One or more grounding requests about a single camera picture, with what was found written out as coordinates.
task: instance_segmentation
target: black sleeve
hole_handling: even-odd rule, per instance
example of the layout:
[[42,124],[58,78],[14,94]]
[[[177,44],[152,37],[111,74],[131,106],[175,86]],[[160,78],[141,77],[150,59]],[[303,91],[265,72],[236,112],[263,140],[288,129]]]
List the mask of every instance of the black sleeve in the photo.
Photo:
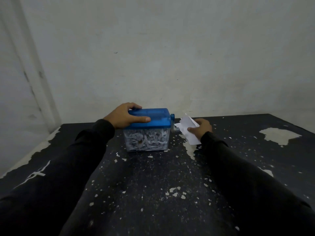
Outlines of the black sleeve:
[[201,138],[211,174],[234,209],[244,234],[297,232],[315,235],[315,213],[280,182],[238,157],[207,132]]
[[1,231],[12,235],[58,235],[114,134],[111,123],[98,120],[91,129],[81,131],[40,175],[2,198]]

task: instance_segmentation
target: blue lid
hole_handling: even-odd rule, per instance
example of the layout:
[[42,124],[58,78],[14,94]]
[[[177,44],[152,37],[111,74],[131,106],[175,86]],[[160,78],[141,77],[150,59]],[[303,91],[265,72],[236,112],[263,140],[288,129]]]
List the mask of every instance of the blue lid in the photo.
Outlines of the blue lid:
[[151,118],[148,123],[132,123],[125,129],[152,129],[152,128],[170,128],[171,115],[167,108],[147,108],[129,110],[128,113],[134,116],[146,116]]

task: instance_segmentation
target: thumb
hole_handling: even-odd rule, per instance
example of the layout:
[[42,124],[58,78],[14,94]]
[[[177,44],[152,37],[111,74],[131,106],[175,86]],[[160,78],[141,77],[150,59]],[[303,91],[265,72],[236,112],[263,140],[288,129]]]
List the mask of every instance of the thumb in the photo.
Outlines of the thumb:
[[132,123],[147,123],[147,122],[151,122],[151,118],[149,117],[136,117],[133,116],[132,118]]
[[188,130],[190,133],[195,134],[197,128],[196,128],[196,127],[188,127],[187,130]]

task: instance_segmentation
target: paper scrap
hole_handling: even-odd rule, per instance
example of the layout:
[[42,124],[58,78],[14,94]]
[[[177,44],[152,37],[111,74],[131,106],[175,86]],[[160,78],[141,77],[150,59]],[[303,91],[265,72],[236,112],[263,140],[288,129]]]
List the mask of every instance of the paper scrap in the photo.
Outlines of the paper scrap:
[[185,116],[180,120],[179,123],[175,123],[175,126],[179,128],[179,130],[186,137],[190,145],[201,144],[198,138],[187,130],[188,127],[199,127],[199,124],[196,123],[190,116],[185,114]]

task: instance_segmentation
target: black table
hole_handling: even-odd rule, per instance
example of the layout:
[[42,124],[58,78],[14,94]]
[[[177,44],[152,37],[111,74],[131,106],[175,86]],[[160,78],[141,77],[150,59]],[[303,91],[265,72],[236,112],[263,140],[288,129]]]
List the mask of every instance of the black table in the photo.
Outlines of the black table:
[[[315,134],[269,114],[206,119],[239,156],[271,170],[315,208]],[[63,124],[51,145],[0,179],[0,195],[45,166],[91,125]],[[302,136],[281,147],[259,133],[269,127]],[[203,155],[197,147],[192,160],[180,134],[171,133],[167,152],[127,153],[122,131],[116,131],[61,235],[237,235],[233,209],[217,188]]]

